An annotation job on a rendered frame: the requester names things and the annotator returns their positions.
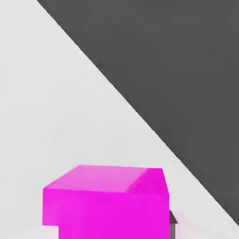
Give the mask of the small magenta cube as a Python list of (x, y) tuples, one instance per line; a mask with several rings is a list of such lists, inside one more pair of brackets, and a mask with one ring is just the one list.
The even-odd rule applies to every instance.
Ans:
[(76, 166), (44, 187), (42, 223), (59, 239), (169, 239), (163, 170)]

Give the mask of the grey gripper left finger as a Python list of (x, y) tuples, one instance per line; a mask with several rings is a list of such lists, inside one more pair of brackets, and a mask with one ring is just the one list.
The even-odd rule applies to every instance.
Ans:
[(59, 239), (59, 228), (58, 226), (42, 225), (13, 236), (10, 239)]

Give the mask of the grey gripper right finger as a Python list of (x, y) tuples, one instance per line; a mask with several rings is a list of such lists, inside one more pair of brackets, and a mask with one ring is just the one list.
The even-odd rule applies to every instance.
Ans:
[(169, 211), (169, 239), (232, 239), (231, 236), (216, 232), (212, 229), (195, 225), (183, 217), (183, 220), (177, 220), (176, 215)]

